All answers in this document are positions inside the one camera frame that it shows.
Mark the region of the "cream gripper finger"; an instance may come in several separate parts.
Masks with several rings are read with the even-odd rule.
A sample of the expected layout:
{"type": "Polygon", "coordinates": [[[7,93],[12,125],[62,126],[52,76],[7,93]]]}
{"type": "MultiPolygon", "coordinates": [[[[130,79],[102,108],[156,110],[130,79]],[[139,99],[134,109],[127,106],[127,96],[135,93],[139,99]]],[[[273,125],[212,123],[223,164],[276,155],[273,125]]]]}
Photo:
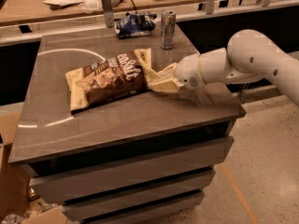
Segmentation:
{"type": "Polygon", "coordinates": [[[149,88],[156,92],[176,93],[184,86],[176,77],[154,80],[149,83],[149,88]]]}
{"type": "Polygon", "coordinates": [[[160,78],[176,77],[177,63],[171,63],[166,68],[158,72],[160,78]]]}

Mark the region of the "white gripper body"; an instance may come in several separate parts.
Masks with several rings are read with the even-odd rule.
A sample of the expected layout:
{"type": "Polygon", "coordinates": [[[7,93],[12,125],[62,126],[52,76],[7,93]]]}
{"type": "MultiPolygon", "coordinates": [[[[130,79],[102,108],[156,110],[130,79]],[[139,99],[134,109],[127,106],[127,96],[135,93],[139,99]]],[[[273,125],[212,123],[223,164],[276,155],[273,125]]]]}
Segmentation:
{"type": "Polygon", "coordinates": [[[201,73],[199,53],[184,57],[177,64],[175,73],[178,81],[189,91],[203,88],[206,85],[201,73]]]}

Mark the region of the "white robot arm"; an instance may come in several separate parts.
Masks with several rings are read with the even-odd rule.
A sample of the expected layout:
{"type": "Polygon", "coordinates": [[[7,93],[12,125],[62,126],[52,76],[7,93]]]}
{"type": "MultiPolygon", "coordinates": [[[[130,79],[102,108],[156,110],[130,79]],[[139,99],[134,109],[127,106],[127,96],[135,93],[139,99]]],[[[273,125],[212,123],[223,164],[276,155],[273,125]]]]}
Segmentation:
{"type": "Polygon", "coordinates": [[[299,105],[299,60],[255,30],[235,33],[228,45],[168,65],[149,82],[156,92],[197,91],[214,82],[246,84],[266,79],[299,105]]]}

